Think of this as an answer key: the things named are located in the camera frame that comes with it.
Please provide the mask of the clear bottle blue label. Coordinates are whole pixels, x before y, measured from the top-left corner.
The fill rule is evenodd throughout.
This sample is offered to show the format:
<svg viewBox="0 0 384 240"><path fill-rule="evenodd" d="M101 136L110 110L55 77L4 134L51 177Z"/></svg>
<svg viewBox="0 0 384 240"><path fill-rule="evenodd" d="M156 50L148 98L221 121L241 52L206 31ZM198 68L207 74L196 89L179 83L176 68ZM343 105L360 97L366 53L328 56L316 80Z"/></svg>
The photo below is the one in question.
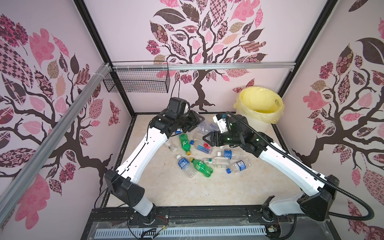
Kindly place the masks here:
<svg viewBox="0 0 384 240"><path fill-rule="evenodd" d="M193 178L196 175L196 172L193 170L191 163L186 158L181 155L176 156L178 161L178 166L182 170L182 172L188 177Z"/></svg>

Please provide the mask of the frosted clear bottle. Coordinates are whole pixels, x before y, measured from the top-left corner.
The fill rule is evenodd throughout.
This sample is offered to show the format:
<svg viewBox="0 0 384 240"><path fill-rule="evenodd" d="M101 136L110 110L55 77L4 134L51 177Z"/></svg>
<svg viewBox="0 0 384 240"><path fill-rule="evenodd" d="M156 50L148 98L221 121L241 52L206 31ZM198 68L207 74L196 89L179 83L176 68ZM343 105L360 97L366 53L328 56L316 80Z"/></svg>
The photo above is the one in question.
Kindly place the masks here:
<svg viewBox="0 0 384 240"><path fill-rule="evenodd" d="M173 142L170 139L166 140L164 145L173 153L175 153L178 150L178 148L173 144Z"/></svg>

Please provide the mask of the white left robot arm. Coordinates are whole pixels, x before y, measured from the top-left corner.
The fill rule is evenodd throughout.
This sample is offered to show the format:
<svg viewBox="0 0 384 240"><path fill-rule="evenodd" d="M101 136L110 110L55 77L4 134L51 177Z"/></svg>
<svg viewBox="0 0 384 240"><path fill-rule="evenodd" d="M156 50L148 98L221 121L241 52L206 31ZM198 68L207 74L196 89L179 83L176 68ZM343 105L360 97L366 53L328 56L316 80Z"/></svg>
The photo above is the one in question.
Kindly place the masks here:
<svg viewBox="0 0 384 240"><path fill-rule="evenodd" d="M195 111L176 114L162 111L149 122L146 134L137 148L115 171L105 174L107 190L143 217L149 217L155 205L145 196L145 189L138 185L142 173L157 150L178 129L182 133L194 130L205 118Z"/></svg>

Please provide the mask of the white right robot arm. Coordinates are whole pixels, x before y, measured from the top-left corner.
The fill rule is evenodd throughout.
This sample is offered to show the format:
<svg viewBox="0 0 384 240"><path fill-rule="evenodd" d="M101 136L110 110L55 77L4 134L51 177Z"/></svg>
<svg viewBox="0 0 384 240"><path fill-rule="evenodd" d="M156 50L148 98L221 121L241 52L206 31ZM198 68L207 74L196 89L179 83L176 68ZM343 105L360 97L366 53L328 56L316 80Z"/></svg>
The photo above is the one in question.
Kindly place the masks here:
<svg viewBox="0 0 384 240"><path fill-rule="evenodd" d="M339 186L338 178L325 176L303 165L271 137L250 127L245 117L228 117L221 113L215 115L213 121L219 130L206 134L205 142L212 147L238 146L278 169L301 189L300 193L285 198L270 196L266 201L269 214L304 214L319 222L326 219L337 193L331 185Z"/></svg>

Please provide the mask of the cream bin yellow bag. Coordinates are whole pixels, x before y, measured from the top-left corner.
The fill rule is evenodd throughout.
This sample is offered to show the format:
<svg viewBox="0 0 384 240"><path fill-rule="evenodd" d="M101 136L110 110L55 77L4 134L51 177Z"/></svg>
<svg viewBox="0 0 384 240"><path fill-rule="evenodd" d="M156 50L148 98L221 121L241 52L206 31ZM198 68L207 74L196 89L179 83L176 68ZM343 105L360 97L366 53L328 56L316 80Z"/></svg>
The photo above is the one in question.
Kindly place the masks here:
<svg viewBox="0 0 384 240"><path fill-rule="evenodd" d="M285 105L275 92L262 87L248 87L240 91L234 104L236 114L246 117L248 124L265 133L284 114Z"/></svg>

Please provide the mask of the bottle blue label white cap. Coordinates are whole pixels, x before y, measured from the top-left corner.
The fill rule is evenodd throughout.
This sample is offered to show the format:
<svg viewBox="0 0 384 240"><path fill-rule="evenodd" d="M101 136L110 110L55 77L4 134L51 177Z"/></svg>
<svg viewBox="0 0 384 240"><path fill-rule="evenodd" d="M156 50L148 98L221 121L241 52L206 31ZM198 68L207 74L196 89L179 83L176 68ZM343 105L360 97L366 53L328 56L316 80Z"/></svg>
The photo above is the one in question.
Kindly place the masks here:
<svg viewBox="0 0 384 240"><path fill-rule="evenodd" d="M244 155L239 151L233 151L231 149L223 149L217 151L218 157L228 158L230 160L240 160L244 157Z"/></svg>

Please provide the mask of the green soda bottle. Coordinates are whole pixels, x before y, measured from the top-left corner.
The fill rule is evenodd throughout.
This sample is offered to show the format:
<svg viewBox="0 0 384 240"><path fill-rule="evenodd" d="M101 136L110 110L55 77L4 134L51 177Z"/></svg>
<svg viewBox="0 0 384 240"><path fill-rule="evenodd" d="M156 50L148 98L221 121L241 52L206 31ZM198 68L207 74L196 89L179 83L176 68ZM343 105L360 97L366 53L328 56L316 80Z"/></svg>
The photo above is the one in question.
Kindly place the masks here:
<svg viewBox="0 0 384 240"><path fill-rule="evenodd" d="M185 133L182 133L179 135L179 139L181 142L182 149L185 151L187 156L190 156L192 153L191 153L191 144L188 139L188 135Z"/></svg>
<svg viewBox="0 0 384 240"><path fill-rule="evenodd" d="M205 164L203 161L195 159L195 158L190 158L190 162L196 171L203 174L206 178L211 177L211 175L213 173L213 169L210 166Z"/></svg>

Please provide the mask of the small bottle blue cap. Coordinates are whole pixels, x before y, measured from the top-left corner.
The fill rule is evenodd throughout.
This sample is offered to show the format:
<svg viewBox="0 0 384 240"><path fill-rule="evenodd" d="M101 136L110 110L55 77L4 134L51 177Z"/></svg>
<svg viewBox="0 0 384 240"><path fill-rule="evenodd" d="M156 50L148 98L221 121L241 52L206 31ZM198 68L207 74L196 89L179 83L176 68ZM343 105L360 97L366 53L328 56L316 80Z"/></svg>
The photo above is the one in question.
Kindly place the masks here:
<svg viewBox="0 0 384 240"><path fill-rule="evenodd" d="M227 167L226 172L227 172L227 174L238 173L238 172L241 172L241 171L248 169L249 167L251 167L250 160L243 159L243 160L239 160L235 163L230 164Z"/></svg>

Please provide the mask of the clear bottle green cap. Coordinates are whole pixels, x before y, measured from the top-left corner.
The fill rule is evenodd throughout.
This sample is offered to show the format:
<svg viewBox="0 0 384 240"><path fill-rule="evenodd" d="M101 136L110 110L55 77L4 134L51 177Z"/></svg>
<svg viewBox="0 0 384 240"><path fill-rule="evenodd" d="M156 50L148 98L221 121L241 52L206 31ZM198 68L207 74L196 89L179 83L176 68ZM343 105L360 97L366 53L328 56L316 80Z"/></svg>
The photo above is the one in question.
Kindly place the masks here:
<svg viewBox="0 0 384 240"><path fill-rule="evenodd" d="M227 168L231 160L226 157L204 158L203 162L208 165L212 165L215 168Z"/></svg>

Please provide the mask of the Fiji bottle red flower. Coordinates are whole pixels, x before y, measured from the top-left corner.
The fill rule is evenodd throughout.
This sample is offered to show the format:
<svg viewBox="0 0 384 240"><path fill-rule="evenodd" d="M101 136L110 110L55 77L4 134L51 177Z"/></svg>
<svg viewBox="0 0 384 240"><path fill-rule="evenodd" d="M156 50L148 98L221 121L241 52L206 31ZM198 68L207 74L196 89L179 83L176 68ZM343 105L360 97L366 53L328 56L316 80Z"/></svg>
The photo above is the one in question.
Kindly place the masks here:
<svg viewBox="0 0 384 240"><path fill-rule="evenodd" d="M207 144L206 142L198 139L193 139L190 141L191 146L193 146L196 150L205 153L205 154L210 154L212 151L212 147Z"/></svg>

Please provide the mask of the white vent strip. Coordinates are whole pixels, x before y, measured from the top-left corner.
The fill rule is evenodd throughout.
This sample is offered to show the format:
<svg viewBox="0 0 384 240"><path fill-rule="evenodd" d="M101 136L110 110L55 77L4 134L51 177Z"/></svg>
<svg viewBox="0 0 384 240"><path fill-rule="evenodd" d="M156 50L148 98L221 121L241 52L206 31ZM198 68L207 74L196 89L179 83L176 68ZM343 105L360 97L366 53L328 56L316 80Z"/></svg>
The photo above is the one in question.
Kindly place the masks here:
<svg viewBox="0 0 384 240"><path fill-rule="evenodd" d="M181 239L198 237L248 237L266 236L264 226L218 226L218 227L168 227L168 228L125 228L97 229L94 240L136 240L145 239Z"/></svg>

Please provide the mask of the aluminium rail back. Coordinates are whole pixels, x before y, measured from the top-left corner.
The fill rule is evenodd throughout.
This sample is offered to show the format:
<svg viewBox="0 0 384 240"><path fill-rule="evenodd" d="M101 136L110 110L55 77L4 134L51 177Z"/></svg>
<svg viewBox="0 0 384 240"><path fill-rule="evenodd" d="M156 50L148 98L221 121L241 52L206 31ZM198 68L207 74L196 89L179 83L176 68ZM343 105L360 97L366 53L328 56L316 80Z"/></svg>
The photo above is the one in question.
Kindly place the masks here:
<svg viewBox="0 0 384 240"><path fill-rule="evenodd" d="M160 65L135 64L116 65L114 70L159 70L159 71L191 71L191 70L230 70L230 69L293 69L294 62L259 62L259 63L221 63L221 64L176 64L168 63Z"/></svg>

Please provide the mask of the aluminium rail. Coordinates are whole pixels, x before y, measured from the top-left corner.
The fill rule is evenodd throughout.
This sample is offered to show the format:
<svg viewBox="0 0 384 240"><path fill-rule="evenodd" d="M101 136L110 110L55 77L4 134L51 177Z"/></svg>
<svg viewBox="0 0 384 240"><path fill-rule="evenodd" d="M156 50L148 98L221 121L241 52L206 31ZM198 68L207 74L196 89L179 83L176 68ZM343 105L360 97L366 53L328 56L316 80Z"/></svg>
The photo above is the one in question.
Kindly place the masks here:
<svg viewBox="0 0 384 240"><path fill-rule="evenodd" d="M221 63L221 64L176 64L168 63L160 65L135 64L116 65L114 70L159 70L159 71L191 71L191 70L230 70L230 69L293 69L294 62L259 62L259 63Z"/></svg>
<svg viewBox="0 0 384 240"><path fill-rule="evenodd" d="M37 148L31 159L21 169L20 173L10 183L5 192L1 196L1 224L5 222L11 214L20 198L31 185L36 175L42 169L44 163L59 144L70 125L75 121L81 109L85 106L94 90L101 83L104 77L110 72L111 64L103 63L94 73L91 82L88 83L81 94L71 104L69 109L59 120L53 131L47 136L43 143Z"/></svg>

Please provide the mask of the black base frame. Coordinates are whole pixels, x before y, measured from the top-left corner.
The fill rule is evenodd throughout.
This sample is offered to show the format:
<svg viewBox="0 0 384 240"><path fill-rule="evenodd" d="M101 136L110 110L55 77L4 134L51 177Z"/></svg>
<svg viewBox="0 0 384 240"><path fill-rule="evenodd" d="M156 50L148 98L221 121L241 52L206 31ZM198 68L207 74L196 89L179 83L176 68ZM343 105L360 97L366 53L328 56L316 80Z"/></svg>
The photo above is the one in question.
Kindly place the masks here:
<svg viewBox="0 0 384 240"><path fill-rule="evenodd" d="M97 229L264 226L266 236L198 237L158 240L339 240L332 221L317 222L304 215L275 217L266 222L261 206L199 206L156 207L153 220L142 217L129 208L92 210L82 240L94 240Z"/></svg>

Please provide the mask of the aluminium rail left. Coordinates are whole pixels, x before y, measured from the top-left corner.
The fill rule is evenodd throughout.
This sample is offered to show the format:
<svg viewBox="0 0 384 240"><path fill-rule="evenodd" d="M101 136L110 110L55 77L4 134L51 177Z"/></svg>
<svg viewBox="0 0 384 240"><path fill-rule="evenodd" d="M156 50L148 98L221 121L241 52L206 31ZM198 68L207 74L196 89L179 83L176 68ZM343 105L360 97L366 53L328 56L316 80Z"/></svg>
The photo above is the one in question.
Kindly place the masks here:
<svg viewBox="0 0 384 240"><path fill-rule="evenodd" d="M110 72L111 64L103 63L94 73L91 82L88 83L81 94L71 104L69 109L59 120L53 131L47 136L43 143L37 148L31 159L21 169L20 173L10 183L5 192L1 196L1 224L5 222L11 214L20 198L31 185L36 175L42 169L44 163L59 144L70 125L75 121L81 109L85 106L94 90L101 83L104 77Z"/></svg>

